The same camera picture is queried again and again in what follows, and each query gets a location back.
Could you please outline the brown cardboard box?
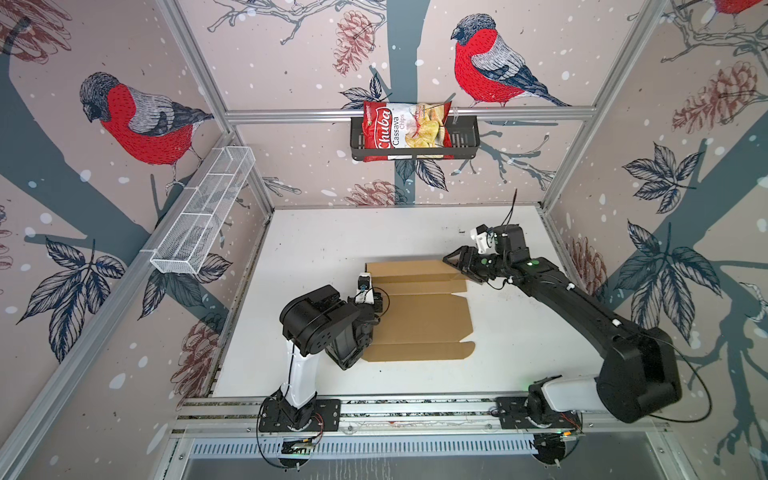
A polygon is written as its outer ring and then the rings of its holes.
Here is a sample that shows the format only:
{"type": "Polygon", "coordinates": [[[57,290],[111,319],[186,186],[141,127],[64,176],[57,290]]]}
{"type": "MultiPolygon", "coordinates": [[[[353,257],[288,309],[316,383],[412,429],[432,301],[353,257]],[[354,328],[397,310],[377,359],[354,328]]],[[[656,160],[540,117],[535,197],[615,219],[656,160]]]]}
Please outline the brown cardboard box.
{"type": "Polygon", "coordinates": [[[368,263],[386,312],[363,359],[369,363],[464,360],[475,351],[467,279],[440,260],[368,263]]]}

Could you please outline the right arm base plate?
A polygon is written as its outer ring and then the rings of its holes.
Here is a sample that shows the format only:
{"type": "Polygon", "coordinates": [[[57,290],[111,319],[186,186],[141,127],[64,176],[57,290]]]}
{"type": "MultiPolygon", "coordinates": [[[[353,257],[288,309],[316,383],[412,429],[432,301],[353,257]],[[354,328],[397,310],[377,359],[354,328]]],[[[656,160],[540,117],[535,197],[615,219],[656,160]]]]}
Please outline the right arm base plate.
{"type": "Polygon", "coordinates": [[[489,413],[497,418],[504,430],[582,428],[581,416],[575,411],[556,412],[538,397],[497,397],[489,413]]]}

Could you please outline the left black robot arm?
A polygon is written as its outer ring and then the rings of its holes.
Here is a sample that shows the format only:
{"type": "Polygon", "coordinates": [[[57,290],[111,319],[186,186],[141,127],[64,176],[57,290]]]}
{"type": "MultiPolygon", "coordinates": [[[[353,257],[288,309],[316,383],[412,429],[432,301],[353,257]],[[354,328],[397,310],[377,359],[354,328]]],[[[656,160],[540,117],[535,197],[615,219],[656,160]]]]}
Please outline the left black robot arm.
{"type": "Polygon", "coordinates": [[[295,424],[302,427],[313,415],[319,357],[325,353],[341,370],[350,369],[373,343],[374,327],[383,314],[382,294],[371,286],[343,298],[325,285],[286,305],[280,323],[288,354],[287,378],[276,399],[295,424]]]}

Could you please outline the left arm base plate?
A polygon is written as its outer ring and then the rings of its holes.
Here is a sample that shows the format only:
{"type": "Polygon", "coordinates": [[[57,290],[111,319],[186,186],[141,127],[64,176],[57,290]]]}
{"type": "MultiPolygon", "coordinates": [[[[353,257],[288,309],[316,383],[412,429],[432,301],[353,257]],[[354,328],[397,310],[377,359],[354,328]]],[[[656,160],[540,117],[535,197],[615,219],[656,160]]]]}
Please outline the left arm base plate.
{"type": "Polygon", "coordinates": [[[341,417],[338,399],[313,399],[295,408],[282,397],[267,398],[260,408],[259,433],[336,432],[341,417]]]}

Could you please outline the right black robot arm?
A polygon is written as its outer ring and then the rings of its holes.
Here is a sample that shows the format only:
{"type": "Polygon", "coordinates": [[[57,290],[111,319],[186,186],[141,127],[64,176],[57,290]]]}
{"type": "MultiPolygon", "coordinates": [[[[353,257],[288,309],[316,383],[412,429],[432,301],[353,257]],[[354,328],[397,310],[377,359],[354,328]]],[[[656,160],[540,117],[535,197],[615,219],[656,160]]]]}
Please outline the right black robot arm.
{"type": "Polygon", "coordinates": [[[547,426],[566,412],[607,412],[633,423],[682,398],[675,349],[658,327],[644,329],[606,308],[572,283],[550,260],[532,257],[517,224],[471,232],[473,245],[444,256],[469,280],[502,279],[557,313],[603,360],[594,377],[548,377],[528,388],[530,421],[547,426]]]}

